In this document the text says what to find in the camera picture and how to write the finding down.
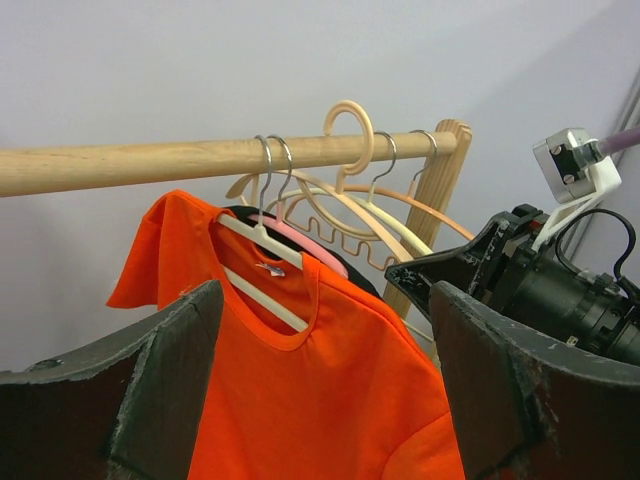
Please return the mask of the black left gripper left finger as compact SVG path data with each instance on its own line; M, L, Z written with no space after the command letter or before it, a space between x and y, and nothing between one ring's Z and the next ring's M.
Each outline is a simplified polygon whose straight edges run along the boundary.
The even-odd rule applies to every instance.
M2 372L2 478L186 478L222 311L208 281L84 347Z

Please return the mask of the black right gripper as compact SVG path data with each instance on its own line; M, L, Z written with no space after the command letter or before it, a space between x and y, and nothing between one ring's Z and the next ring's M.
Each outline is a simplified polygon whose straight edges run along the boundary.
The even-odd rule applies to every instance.
M614 213L627 246L611 273L594 274L563 253L563 227L550 243L534 241L548 215L520 205L496 215L469 243L386 269L385 278L427 319L432 287L445 281L494 311L570 346L623 363L639 360L639 288L622 274L636 231Z

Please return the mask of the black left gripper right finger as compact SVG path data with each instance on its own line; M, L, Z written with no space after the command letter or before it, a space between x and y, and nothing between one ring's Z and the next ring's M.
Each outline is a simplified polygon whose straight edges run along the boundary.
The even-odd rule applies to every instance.
M569 347L447 282L429 306L467 478L638 478L638 367Z

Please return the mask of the pink hanger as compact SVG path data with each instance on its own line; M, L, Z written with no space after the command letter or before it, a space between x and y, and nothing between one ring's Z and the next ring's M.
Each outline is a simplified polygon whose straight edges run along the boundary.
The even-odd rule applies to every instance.
M242 221L245 223L247 223L248 221L252 221L255 225L257 224L263 225L267 229L267 231L273 231L275 233L278 233L281 237L285 239L285 246L288 246L289 244L293 244L296 247L298 247L298 249L294 250L295 253L300 253L301 251L305 251L311 256L313 256L314 258L316 258L317 260L319 260L325 266L329 267L335 273L347 279L349 277L348 269L345 267L345 265L341 261L339 261L336 258L335 255L331 254L327 249L320 246L316 241L298 232L293 227L290 227L283 221L283 218L282 218L283 204L281 201L281 196L282 196L282 193L284 192L284 188L288 185L290 178L292 177L293 162L292 162L292 154L291 154L290 148L287 146L286 142L281 137L277 137L275 135L270 135L270 138L278 140L281 146L283 147L286 154L286 159L288 162L288 173L287 173L287 178L279 191L279 196L277 200L276 217L265 215L264 196L271 183L271 178L274 171L273 156L272 156L272 152L269 147L267 139L262 135L256 135L255 138L260 141L264 151L264 157L267 163L267 179L265 181L263 188L260 190L259 205L258 205L257 212L253 212L251 214L247 213L246 215L242 215L241 216Z

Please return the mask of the beige wooden hanger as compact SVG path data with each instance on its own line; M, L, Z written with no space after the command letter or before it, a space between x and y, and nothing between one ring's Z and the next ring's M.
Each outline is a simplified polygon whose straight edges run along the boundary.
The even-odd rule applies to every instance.
M282 228L295 229L298 233L321 232L321 224L327 223L331 227L331 235L322 237L325 242L333 244L337 238L341 240L341 248L344 252L357 257L365 248L371 255L376 242L386 245L391 255L382 265L370 261L375 269L384 272L394 264L407 262L419 255L428 255L432 249L425 244L409 227L402 224L391 214L373 203L376 194L386 192L376 186L347 185L339 193L336 188L320 181L313 183L310 178L300 173L296 176L300 188L280 194L278 198L267 206L269 210L276 210L276 224ZM368 225L366 230L357 229L339 220L329 212L319 201L319 196L332 197ZM291 214L301 201L307 201L316 212L311 216L306 226L302 226L291 220Z

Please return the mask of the black orange t shirt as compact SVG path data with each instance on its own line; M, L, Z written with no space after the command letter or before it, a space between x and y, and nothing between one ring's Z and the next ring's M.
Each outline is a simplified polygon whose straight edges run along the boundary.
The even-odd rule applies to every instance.
M271 238L287 245L292 250L310 254L325 265L330 266L336 272L339 272L344 278L347 278L351 283L357 285L363 291L381 299L381 296L375 286L355 267L349 264L339 253L321 246L314 240L311 240L299 232L295 232L294 234L283 234L281 231L274 229L273 225L275 224L275 216L268 212L264 214L263 223Z

